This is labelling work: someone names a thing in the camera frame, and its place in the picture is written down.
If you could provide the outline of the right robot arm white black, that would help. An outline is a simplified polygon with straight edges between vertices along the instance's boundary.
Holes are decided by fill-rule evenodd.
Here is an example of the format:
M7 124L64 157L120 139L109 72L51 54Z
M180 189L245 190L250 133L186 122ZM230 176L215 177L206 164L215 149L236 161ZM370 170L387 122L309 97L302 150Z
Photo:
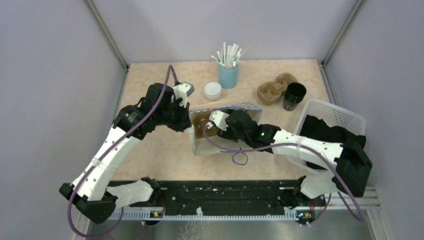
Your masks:
M226 137L242 141L248 149L233 149L212 142L217 148L234 153L268 152L285 155L320 165L325 170L300 180L293 200L307 206L314 198L343 192L351 197L364 196L373 164L361 145L347 139L343 143L326 142L296 135L278 126L258 124L243 110L226 113L214 110L209 126L218 128Z

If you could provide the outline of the stack of black cups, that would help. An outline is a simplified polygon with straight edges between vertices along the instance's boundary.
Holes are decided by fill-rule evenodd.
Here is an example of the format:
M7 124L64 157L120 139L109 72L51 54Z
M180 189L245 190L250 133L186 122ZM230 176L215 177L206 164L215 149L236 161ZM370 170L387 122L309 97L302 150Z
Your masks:
M283 108L287 111L293 111L304 99L307 93L306 87L299 82L290 83L284 93Z

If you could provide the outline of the stack of white lids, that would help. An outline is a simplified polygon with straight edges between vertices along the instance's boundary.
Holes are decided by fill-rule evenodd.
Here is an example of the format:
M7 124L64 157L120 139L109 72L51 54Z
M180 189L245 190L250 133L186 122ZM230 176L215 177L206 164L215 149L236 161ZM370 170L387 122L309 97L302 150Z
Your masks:
M204 86L203 94L207 100L217 101L222 96L222 86L218 82L209 82Z

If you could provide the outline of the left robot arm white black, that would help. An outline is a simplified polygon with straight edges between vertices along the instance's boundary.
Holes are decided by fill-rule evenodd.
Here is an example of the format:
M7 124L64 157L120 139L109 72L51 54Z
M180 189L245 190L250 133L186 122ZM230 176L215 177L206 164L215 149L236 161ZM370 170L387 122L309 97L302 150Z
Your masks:
M160 186L149 177L118 186L109 183L124 159L157 126L184 132L192 126L188 97L195 91L188 82L174 87L154 83L138 103L123 107L112 123L106 140L83 173L59 192L95 224L105 222L118 209L144 202L160 202Z

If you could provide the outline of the patterned paper takeout bag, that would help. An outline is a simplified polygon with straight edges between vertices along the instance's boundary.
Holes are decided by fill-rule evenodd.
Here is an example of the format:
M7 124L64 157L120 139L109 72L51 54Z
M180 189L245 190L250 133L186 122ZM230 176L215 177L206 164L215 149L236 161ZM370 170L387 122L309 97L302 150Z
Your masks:
M216 111L221 111L225 115L230 115L235 111L243 111L256 123L259 122L263 110L252 101L245 99L232 101L219 101L216 103L207 103L194 106L189 110L189 118L192 127L186 130L189 139L191 140L192 151L195 156L211 156L219 153L228 153L227 150L211 144L206 136L214 143L228 149L246 149L247 144L237 138L235 132L229 127L226 130L221 130L215 125L211 128L206 128L212 116Z

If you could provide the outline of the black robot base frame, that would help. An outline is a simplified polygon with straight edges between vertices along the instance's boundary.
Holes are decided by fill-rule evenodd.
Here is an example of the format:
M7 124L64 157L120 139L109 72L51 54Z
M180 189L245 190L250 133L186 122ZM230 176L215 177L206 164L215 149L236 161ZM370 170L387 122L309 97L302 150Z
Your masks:
M300 192L298 180L188 180L158 182L149 201L131 207L164 208L166 216L283 215L286 209L323 207L323 195L309 199Z

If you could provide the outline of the brown pulp cup carrier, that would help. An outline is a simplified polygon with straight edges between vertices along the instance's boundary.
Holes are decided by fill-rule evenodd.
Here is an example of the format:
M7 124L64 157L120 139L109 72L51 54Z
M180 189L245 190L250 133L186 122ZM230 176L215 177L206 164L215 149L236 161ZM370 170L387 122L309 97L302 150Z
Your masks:
M209 122L209 117L211 115L210 111L195 113L192 118L192 124L194 126L194 136L196 139L204 138L203 129L205 125ZM212 127L211 129L206 129L206 135L208 137L216 136L218 133L218 128Z

